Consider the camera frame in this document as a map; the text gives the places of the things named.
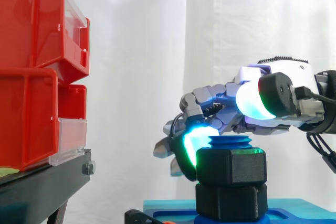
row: black hexagonal nut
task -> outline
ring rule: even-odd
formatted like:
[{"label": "black hexagonal nut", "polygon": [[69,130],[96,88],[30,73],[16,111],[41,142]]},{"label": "black hexagonal nut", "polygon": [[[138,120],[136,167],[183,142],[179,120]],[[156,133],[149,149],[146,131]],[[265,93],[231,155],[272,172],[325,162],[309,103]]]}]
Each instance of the black hexagonal nut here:
[{"label": "black hexagonal nut", "polygon": [[204,185],[258,186],[267,181],[266,153],[259,148],[201,148],[196,158],[196,178]]},{"label": "black hexagonal nut", "polygon": [[258,221],[267,212],[267,187],[196,185],[196,211],[219,222]]}]

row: white backdrop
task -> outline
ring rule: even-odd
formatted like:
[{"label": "white backdrop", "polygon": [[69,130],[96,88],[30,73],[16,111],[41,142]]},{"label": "white backdrop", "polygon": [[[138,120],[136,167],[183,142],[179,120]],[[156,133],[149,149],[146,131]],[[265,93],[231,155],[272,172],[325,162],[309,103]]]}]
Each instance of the white backdrop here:
[{"label": "white backdrop", "polygon": [[[75,2],[91,20],[91,72],[80,82],[97,170],[70,199],[65,224],[123,223],[145,199],[194,197],[192,183],[169,177],[170,159],[152,156],[184,92],[275,55],[308,59],[316,72],[336,68],[334,0]],[[305,134],[252,137],[268,154],[269,197],[336,210],[335,176]]]}]

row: yellow object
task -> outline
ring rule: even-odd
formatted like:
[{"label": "yellow object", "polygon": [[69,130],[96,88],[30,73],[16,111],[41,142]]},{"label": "yellow object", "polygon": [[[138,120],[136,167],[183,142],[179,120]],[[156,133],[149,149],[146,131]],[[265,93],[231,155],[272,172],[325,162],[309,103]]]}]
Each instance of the yellow object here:
[{"label": "yellow object", "polygon": [[4,177],[8,174],[15,174],[18,173],[20,170],[13,169],[13,168],[0,168],[0,178]]}]

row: red storage bin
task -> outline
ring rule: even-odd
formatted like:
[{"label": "red storage bin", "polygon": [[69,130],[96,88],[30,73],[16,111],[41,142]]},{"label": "red storage bin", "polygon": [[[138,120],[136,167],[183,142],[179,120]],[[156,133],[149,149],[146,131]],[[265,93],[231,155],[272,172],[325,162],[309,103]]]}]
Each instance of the red storage bin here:
[{"label": "red storage bin", "polygon": [[0,111],[0,168],[57,165],[83,154],[85,86],[60,86],[51,69],[0,69]]},{"label": "red storage bin", "polygon": [[86,77],[89,27],[73,0],[0,0],[0,68],[52,68],[66,84]]}]

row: blue tray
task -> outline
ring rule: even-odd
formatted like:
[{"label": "blue tray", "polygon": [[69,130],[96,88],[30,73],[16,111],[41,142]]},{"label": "blue tray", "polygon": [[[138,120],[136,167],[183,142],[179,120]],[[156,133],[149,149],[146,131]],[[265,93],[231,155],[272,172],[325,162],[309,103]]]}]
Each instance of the blue tray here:
[{"label": "blue tray", "polygon": [[[268,207],[267,215],[254,224],[336,224],[335,212],[329,212],[302,199],[270,199]],[[195,200],[147,200],[144,202],[143,211],[157,220],[173,221],[176,224],[223,223],[198,216]]]}]

